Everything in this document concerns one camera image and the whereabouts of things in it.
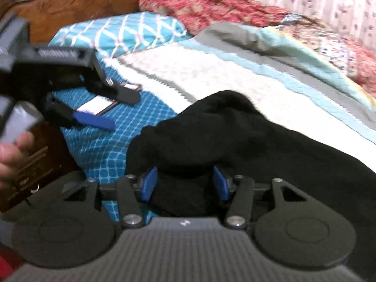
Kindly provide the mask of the left hand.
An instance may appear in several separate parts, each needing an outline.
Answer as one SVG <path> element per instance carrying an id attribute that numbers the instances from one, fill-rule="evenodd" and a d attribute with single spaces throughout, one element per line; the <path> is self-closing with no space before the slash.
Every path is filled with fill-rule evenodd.
<path id="1" fill-rule="evenodd" d="M 33 146 L 34 135 L 29 131 L 21 133 L 14 143 L 1 143 L 1 189 L 17 176 Z"/>

